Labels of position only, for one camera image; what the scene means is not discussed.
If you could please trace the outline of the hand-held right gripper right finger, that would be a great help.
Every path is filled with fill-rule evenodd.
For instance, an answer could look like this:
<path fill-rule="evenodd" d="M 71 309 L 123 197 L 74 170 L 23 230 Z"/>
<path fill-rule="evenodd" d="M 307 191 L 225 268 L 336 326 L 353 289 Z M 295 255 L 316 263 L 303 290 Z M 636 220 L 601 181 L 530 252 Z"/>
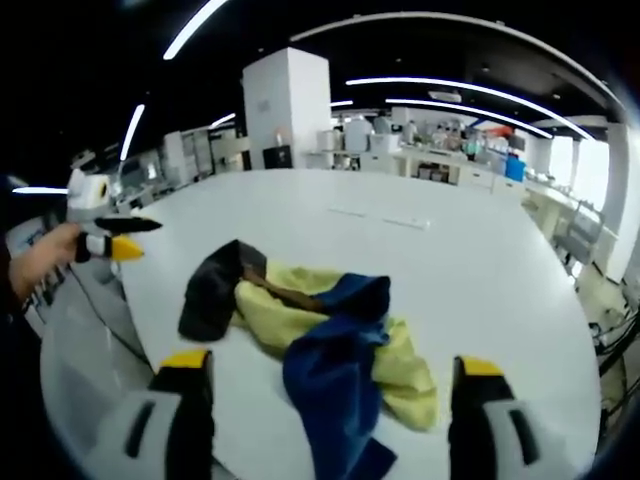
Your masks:
<path fill-rule="evenodd" d="M 547 432 L 487 360 L 454 359 L 448 442 L 452 479 L 550 479 L 556 473 Z"/>

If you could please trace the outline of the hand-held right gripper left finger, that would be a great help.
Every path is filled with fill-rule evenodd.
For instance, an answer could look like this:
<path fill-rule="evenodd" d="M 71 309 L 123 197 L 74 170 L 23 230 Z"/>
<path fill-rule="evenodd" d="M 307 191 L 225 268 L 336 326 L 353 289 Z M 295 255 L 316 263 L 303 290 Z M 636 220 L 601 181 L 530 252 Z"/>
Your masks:
<path fill-rule="evenodd" d="M 213 403 L 212 352 L 170 356 L 146 388 L 129 392 L 101 421 L 86 476 L 211 479 Z"/>

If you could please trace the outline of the person's left hand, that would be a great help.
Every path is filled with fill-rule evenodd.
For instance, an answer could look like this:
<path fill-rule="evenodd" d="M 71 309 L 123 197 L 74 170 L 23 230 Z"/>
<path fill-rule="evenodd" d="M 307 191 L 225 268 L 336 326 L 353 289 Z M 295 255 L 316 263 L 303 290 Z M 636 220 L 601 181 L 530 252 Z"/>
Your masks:
<path fill-rule="evenodd" d="M 52 270 L 75 259 L 80 233 L 77 224 L 58 225 L 10 261 L 9 281 L 20 302 L 24 302 Z"/>

